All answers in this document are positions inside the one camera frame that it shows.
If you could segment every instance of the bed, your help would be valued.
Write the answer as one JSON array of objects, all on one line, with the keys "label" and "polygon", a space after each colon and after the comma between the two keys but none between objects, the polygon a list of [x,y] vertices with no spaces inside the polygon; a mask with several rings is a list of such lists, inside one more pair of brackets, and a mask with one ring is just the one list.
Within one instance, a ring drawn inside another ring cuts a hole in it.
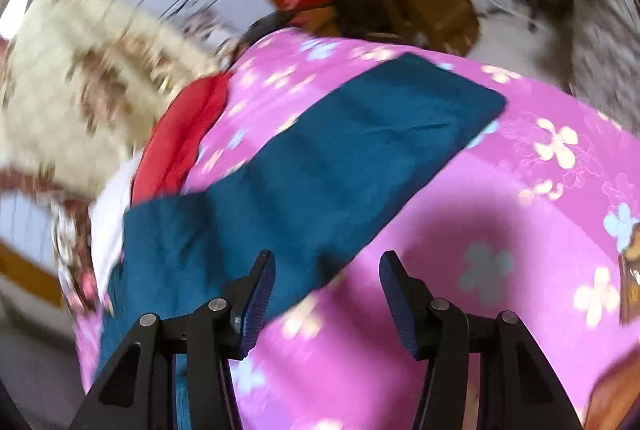
[{"label": "bed", "polygon": [[[424,370],[399,345],[385,307],[377,269],[389,248],[465,311],[518,312],[578,412],[596,378],[638,341],[637,326],[619,325],[617,266],[640,215],[638,142],[519,74],[410,47],[271,34],[237,62],[230,101],[203,138],[184,193],[234,172],[312,103],[403,52],[498,90],[508,108],[328,286],[263,330],[232,369],[247,428],[410,425]],[[76,328],[87,388],[100,315],[78,318]],[[473,399],[473,381],[469,389]]]}]

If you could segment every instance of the silver screw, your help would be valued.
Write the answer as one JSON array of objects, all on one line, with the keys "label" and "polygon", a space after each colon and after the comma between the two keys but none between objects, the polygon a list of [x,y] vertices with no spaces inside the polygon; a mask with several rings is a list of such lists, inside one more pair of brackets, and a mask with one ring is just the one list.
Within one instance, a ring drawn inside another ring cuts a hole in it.
[{"label": "silver screw", "polygon": [[224,298],[214,298],[209,302],[209,309],[212,311],[222,311],[226,307],[226,300]]},{"label": "silver screw", "polygon": [[507,324],[517,324],[518,323],[518,315],[513,311],[503,311],[500,315],[502,317],[502,321]]},{"label": "silver screw", "polygon": [[449,309],[449,301],[444,298],[434,298],[431,300],[431,307],[436,309],[436,311],[446,311]]},{"label": "silver screw", "polygon": [[143,327],[149,327],[156,323],[156,315],[147,313],[146,315],[142,315],[140,317],[140,325]]}]

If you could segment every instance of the teal folded cloth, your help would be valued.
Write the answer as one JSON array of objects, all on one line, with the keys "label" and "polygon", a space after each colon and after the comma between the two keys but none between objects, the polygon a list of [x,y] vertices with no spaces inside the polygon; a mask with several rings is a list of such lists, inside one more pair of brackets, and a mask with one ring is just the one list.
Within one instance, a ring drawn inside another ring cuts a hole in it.
[{"label": "teal folded cloth", "polygon": [[[124,219],[100,368],[138,317],[191,313],[276,258],[267,319],[327,284],[504,109],[505,99],[405,54],[334,90],[206,191],[163,197]],[[178,426],[190,428],[184,362]]]}]

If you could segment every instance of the bright window light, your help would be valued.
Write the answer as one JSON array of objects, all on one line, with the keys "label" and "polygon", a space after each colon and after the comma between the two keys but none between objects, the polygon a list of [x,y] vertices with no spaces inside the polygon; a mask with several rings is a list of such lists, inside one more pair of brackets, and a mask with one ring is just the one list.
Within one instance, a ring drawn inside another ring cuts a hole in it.
[{"label": "bright window light", "polygon": [[0,16],[0,36],[10,40],[20,29],[29,0],[10,0]]}]

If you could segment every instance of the white cloth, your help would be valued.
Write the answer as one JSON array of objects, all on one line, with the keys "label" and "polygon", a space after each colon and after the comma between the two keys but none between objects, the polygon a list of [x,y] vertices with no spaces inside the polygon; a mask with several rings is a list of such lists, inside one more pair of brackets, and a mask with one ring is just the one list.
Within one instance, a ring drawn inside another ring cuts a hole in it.
[{"label": "white cloth", "polygon": [[104,300],[111,270],[122,253],[122,216],[131,204],[131,184],[136,175],[142,150],[124,162],[107,182],[102,193],[89,207],[91,219],[91,260],[100,300]]}]

